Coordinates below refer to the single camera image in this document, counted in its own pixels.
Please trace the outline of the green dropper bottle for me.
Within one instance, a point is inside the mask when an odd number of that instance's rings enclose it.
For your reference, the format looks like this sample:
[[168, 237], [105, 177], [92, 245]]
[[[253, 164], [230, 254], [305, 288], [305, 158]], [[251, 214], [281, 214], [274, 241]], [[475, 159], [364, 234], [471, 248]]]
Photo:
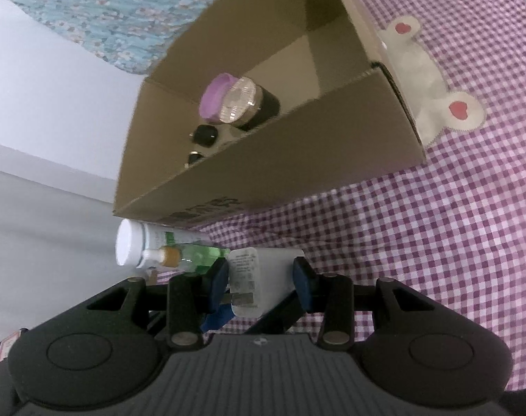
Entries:
[[158, 249], [146, 249], [141, 255], [149, 264], [160, 271], [205, 273], [229, 249], [201, 244], [177, 244]]

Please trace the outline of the purple plastic lid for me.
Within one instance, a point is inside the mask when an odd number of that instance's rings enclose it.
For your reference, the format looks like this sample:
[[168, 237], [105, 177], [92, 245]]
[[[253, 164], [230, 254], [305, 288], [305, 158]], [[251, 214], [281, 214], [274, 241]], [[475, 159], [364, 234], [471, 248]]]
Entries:
[[199, 103], [199, 116], [207, 123], [220, 124], [219, 113], [227, 92], [239, 80], [238, 77], [224, 72], [217, 75], [202, 93]]

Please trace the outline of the black oval case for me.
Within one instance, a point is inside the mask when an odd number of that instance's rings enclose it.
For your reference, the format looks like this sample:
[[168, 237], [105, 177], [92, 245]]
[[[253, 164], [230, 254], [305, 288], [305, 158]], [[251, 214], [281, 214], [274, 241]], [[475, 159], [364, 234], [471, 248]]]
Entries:
[[213, 147], [219, 138], [219, 130], [214, 125], [199, 125], [191, 134], [193, 144], [201, 147]]

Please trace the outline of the gold lid black jar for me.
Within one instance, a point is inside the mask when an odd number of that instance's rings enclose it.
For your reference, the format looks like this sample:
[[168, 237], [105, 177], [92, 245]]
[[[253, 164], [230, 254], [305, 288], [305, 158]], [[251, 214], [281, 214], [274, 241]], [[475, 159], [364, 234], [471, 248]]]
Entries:
[[219, 121], [242, 131], [250, 131], [276, 115], [281, 103], [267, 89], [249, 77], [241, 77], [222, 102]]

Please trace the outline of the white supplement bottle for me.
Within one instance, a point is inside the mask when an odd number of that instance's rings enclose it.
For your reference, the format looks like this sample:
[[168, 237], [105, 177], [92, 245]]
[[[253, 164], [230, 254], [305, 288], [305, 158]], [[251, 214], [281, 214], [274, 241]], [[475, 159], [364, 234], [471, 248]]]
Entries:
[[201, 232], [123, 219], [117, 229], [115, 259], [120, 267], [145, 269], [151, 263], [144, 259], [144, 250], [158, 250], [175, 244], [210, 242], [209, 235]]

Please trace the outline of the brown cardboard box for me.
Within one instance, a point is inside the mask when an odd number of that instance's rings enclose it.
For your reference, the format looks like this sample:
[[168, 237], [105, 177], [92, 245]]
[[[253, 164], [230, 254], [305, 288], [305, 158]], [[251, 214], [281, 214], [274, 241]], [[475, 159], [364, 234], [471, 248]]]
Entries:
[[113, 212], [192, 226], [424, 159], [361, 0], [216, 0], [141, 84]]

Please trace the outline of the purple checkered tablecloth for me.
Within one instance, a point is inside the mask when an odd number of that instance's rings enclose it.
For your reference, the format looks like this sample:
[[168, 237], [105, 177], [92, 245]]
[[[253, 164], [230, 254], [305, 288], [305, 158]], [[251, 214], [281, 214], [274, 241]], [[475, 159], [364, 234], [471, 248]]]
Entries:
[[362, 0], [401, 15], [448, 86], [482, 102], [477, 131], [448, 131], [426, 162], [281, 208], [204, 226], [229, 248], [300, 247], [316, 269], [391, 276], [496, 332], [526, 388], [526, 0]]

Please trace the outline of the black lipstick tube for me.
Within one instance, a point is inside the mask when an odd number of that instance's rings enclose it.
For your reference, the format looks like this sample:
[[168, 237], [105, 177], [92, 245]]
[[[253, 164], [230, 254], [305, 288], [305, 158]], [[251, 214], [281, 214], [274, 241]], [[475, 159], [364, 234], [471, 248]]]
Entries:
[[189, 168], [194, 163], [198, 163], [200, 160], [204, 159], [205, 157], [206, 156], [204, 154], [202, 154], [201, 152], [199, 152], [197, 150], [190, 151], [189, 155], [188, 155], [188, 158], [187, 158], [187, 162], [185, 164], [185, 167]]

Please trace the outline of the white charger plug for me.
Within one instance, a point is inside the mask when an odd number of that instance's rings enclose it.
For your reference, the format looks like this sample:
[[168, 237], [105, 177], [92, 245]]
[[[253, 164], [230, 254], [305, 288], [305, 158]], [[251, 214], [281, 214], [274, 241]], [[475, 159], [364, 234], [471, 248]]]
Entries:
[[261, 318], [294, 289], [293, 262], [304, 257], [298, 248], [246, 247], [226, 256], [231, 307], [236, 318]]

